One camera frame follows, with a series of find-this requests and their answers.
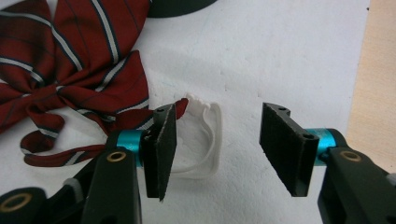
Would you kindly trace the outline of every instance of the wooden floor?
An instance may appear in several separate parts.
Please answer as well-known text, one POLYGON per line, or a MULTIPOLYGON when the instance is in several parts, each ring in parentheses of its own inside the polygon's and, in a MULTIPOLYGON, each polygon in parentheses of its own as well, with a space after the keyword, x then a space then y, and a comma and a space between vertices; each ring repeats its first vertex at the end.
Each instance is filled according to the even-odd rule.
POLYGON ((396 173, 395 0, 371 0, 346 138, 396 173))

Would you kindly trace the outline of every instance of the bow tie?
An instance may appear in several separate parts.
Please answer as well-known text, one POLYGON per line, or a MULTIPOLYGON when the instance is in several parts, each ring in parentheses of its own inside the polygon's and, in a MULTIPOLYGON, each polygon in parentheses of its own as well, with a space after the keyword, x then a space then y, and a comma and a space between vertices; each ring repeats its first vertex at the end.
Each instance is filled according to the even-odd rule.
MULTIPOLYGON (((50 156, 64 119, 49 111, 68 106, 106 134, 152 124, 149 91, 139 52, 131 51, 149 0, 59 0, 54 19, 45 0, 0 11, 0 133, 30 117, 35 132, 21 140, 25 162, 63 166, 90 159, 105 146, 50 156)), ((177 102, 177 116, 187 100, 177 102)))

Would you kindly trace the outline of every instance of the black object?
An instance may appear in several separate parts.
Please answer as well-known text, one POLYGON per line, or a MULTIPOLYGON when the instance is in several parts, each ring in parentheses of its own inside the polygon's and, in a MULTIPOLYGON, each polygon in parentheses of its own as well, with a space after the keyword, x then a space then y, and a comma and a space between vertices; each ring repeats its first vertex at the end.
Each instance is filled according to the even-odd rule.
POLYGON ((106 150, 52 197, 38 188, 1 196, 0 224, 141 223, 135 156, 144 164, 148 196, 163 200, 177 145, 175 106, 158 108, 153 117, 154 125, 141 136, 140 155, 117 147, 120 132, 113 133, 106 150))
MULTIPOLYGON (((313 166, 314 162, 311 161, 311 146, 309 149, 302 147, 305 142, 302 140, 304 131, 286 115, 288 117, 290 111, 283 106, 263 104, 261 144, 279 177, 294 196, 294 187, 301 174, 293 169, 309 172, 305 175, 311 176, 312 168, 307 169, 307 166, 313 166), (295 157, 290 154, 294 150, 294 155, 297 155, 295 157)), ((329 147, 326 155, 321 157, 327 165, 318 198, 323 222, 395 224, 396 189, 386 179, 388 173, 364 154, 351 149, 338 131, 328 131, 332 134, 336 147, 329 147)))
POLYGON ((216 0, 152 0, 148 16, 151 18, 176 17, 198 11, 216 0))

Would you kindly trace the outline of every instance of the white surface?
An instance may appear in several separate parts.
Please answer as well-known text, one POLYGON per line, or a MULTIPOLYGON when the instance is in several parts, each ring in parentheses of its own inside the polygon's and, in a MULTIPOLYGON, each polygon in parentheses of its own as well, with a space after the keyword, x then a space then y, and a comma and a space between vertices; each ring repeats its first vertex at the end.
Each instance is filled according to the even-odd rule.
MULTIPOLYGON (((163 203, 145 197, 139 173, 144 222, 320 223, 323 168, 315 170, 308 198, 289 196, 259 145, 262 102, 287 107, 305 128, 344 133, 368 6, 369 0, 219 0, 187 16, 148 20, 135 48, 151 107, 192 92, 220 103, 224 132, 219 172, 207 180, 171 179, 163 203)), ((59 147, 104 141, 97 127, 62 111, 67 127, 59 147)), ((0 194, 37 186, 51 195, 85 164, 25 165, 19 142, 33 129, 25 120, 0 135, 0 194)))

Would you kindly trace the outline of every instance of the red bow tie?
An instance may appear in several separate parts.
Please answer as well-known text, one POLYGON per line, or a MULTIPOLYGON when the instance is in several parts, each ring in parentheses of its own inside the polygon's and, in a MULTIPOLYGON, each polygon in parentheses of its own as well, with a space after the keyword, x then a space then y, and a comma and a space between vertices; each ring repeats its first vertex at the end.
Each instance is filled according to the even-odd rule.
MULTIPOLYGON (((21 141, 25 162, 63 166, 96 156, 103 145, 51 156, 64 119, 48 111, 69 106, 106 134, 147 129, 149 91, 138 51, 149 0, 59 0, 53 22, 45 0, 0 11, 0 133, 29 116, 38 130, 21 141)), ((187 100, 177 102, 178 116, 187 100)))

